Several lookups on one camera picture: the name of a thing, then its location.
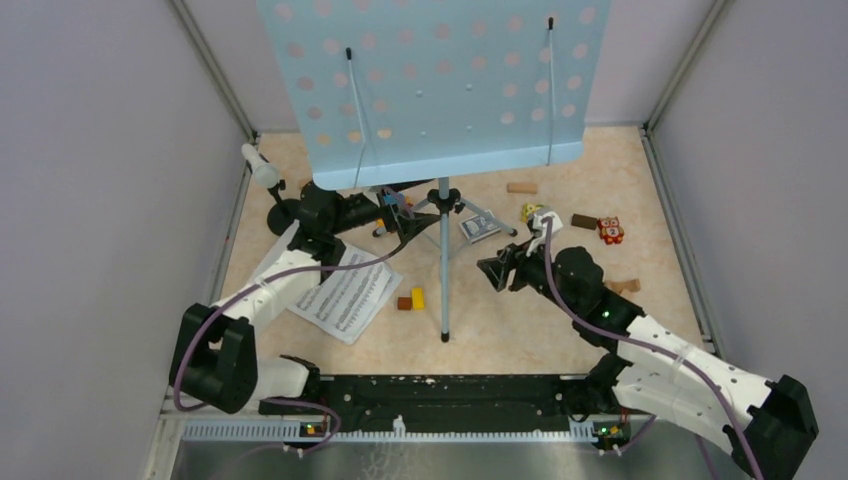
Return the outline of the sheet music page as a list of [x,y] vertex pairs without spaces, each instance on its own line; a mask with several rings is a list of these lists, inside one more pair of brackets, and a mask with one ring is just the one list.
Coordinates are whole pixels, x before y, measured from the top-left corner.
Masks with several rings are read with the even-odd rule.
[[334,271],[287,310],[351,345],[387,304],[402,280],[403,276],[385,262]]

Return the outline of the light blue music stand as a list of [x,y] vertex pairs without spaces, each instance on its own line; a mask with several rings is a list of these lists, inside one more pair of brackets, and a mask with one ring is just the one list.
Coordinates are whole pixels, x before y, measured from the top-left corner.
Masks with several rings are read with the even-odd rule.
[[607,1],[260,1],[308,149],[284,211],[328,238],[370,208],[341,191],[434,179],[446,222],[460,175],[584,150]]

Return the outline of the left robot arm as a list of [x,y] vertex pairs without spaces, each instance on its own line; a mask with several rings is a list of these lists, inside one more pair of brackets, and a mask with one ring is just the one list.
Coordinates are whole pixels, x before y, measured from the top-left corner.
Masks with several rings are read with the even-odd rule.
[[[195,303],[183,313],[169,373],[177,410],[211,406],[234,414],[268,397],[282,397],[297,413],[314,410],[321,388],[309,379],[307,362],[290,356],[261,361],[258,334],[308,291],[344,273],[374,272],[440,220],[410,210],[402,199],[374,202],[363,193],[344,196],[314,182],[281,206],[294,232],[270,265],[236,293],[212,305]],[[398,245],[381,257],[345,262],[341,234],[377,220],[397,234]]]

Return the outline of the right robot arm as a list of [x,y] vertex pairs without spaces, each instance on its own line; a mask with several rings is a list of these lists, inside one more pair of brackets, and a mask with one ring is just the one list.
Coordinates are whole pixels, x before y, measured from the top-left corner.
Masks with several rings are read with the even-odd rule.
[[791,479],[819,434],[807,388],[750,373],[679,337],[604,284],[583,247],[555,256],[510,244],[476,266],[497,291],[529,287],[563,309],[610,373],[586,385],[600,412],[619,405],[711,442],[752,479]]

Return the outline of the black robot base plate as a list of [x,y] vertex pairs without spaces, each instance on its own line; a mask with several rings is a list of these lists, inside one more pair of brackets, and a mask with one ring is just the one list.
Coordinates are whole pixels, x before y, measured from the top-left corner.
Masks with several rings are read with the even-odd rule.
[[633,413],[599,381],[558,374],[324,376],[301,400],[335,411],[345,433],[387,431],[396,419],[412,433],[558,432]]

